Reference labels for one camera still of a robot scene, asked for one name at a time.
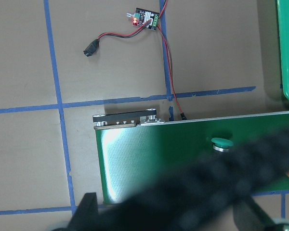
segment circuit board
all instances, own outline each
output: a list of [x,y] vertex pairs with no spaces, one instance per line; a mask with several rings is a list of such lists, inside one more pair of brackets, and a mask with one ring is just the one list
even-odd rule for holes
[[156,30],[156,27],[158,25],[159,13],[136,8],[133,19],[133,26],[141,26],[143,23],[147,22],[150,19],[151,23],[147,25],[146,28],[150,30]]

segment blurred black object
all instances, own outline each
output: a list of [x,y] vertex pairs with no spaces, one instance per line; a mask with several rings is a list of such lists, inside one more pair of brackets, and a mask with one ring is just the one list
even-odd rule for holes
[[197,160],[73,230],[195,231],[288,170],[289,128]]

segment green cap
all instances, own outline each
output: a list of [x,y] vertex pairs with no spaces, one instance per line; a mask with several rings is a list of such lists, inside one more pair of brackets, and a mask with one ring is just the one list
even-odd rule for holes
[[219,147],[219,148],[230,148],[232,147],[234,144],[232,141],[230,140],[227,140],[227,139],[223,139],[223,138],[212,138],[211,141],[214,143],[214,145],[216,147]]

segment green button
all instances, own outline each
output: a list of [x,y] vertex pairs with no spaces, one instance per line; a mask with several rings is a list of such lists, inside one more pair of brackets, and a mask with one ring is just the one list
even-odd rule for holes
[[223,138],[212,138],[211,141],[219,148],[230,148],[234,145],[232,141]]

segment black connector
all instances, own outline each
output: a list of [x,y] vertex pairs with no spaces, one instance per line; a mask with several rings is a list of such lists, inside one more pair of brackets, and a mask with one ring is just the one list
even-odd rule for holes
[[96,52],[99,45],[99,40],[94,40],[92,43],[89,44],[89,46],[83,51],[83,53],[89,57],[93,55],[94,52]]
[[181,113],[180,116],[181,116],[182,120],[187,120],[187,118],[185,117],[184,113]]

